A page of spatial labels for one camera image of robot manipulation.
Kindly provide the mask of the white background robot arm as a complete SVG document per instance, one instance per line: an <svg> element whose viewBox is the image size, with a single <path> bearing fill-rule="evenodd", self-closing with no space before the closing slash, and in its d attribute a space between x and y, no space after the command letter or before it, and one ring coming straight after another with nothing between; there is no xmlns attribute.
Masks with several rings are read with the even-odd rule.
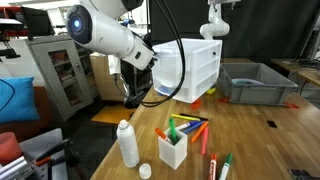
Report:
<svg viewBox="0 0 320 180"><path fill-rule="evenodd" d="M225 36L230 31L230 26L222 19L222 5L230 3L231 7L241 0L207 0L209 5L208 23L200 27L200 34L206 40L214 37Z"/></svg>

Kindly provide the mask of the white main robot arm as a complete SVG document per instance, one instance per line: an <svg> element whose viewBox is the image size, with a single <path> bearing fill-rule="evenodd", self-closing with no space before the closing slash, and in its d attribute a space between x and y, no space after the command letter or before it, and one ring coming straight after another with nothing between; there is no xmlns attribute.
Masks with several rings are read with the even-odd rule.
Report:
<svg viewBox="0 0 320 180"><path fill-rule="evenodd" d="M114 55L144 70L153 58L152 48L117 21L142 3L143 0L77 0L67 12L68 34L91 51Z"/></svg>

